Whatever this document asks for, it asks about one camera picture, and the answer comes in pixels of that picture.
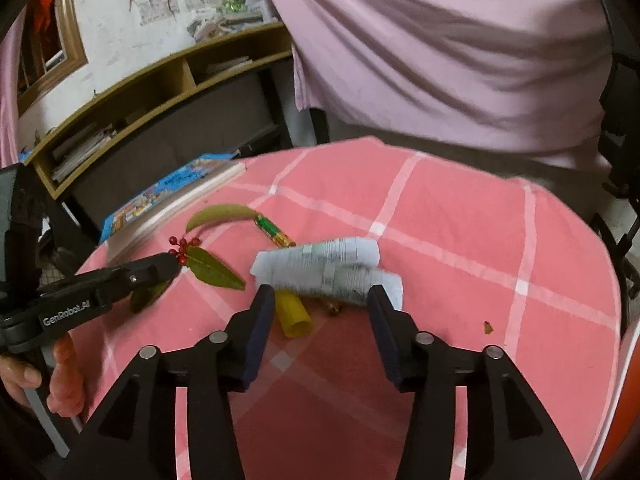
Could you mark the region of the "person's left hand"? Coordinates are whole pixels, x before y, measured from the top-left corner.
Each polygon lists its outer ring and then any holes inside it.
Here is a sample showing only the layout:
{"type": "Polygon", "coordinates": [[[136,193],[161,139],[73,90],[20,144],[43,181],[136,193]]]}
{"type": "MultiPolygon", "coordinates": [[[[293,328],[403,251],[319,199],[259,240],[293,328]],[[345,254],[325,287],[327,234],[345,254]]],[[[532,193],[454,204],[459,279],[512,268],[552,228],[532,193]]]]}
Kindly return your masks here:
{"type": "MultiPolygon", "coordinates": [[[[85,406],[84,378],[81,375],[77,353],[70,334],[55,341],[52,350],[54,359],[51,373],[48,409],[62,417],[79,415],[85,406]]],[[[42,381],[41,374],[30,364],[18,360],[15,356],[2,354],[1,382],[6,392],[17,403],[28,404],[25,390],[37,388],[42,381]]]]}

